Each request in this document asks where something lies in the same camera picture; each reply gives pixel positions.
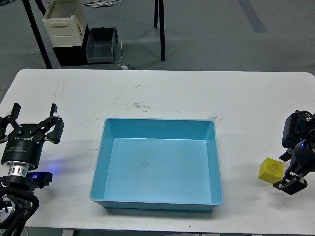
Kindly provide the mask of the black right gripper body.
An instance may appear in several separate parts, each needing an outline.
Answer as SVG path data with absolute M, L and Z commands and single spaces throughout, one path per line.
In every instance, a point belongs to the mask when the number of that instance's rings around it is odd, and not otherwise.
M 315 144 L 306 139 L 294 144 L 287 150 L 290 171 L 295 174 L 307 174 L 315 171 Z

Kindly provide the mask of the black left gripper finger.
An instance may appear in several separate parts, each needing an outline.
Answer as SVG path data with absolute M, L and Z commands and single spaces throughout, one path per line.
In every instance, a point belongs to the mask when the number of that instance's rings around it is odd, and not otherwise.
M 39 124 L 31 125 L 29 134 L 36 143 L 44 143 L 45 141 L 58 144 L 64 129 L 64 121 L 57 113 L 57 105 L 52 104 L 50 114 L 47 119 Z
M 21 135 L 21 127 L 17 123 L 16 119 L 18 118 L 21 106 L 19 103 L 14 103 L 12 111 L 9 112 L 5 117 L 0 118 L 0 142 L 5 143 L 8 141 L 8 136 L 6 134 L 7 126 L 10 124 L 13 127 L 13 130 Z

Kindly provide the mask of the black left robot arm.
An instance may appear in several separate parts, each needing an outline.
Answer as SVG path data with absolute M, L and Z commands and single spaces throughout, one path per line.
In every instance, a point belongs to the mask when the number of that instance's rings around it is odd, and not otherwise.
M 36 172 L 45 141 L 59 143 L 64 122 L 52 104 L 47 119 L 40 123 L 18 124 L 21 106 L 0 119 L 0 141 L 5 143 L 1 164 L 8 166 L 8 174 L 0 178 L 0 228 L 5 236 L 19 236 L 39 208 L 35 189 L 52 182 L 51 172 Z

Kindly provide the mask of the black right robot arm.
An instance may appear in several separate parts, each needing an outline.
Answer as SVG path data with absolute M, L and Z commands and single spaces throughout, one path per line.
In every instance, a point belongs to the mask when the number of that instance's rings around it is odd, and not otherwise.
M 286 152 L 280 160 L 290 161 L 283 178 L 273 186 L 293 195 L 308 184 L 305 175 L 315 171 L 315 115 L 296 110 L 285 121 L 282 146 Z

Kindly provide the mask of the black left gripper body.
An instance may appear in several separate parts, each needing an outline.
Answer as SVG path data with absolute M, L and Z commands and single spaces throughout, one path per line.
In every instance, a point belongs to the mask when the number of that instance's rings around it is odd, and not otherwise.
M 23 162 L 30 170 L 38 168 L 46 129 L 36 129 L 35 124 L 21 124 L 19 130 L 13 130 L 8 135 L 1 164 Z

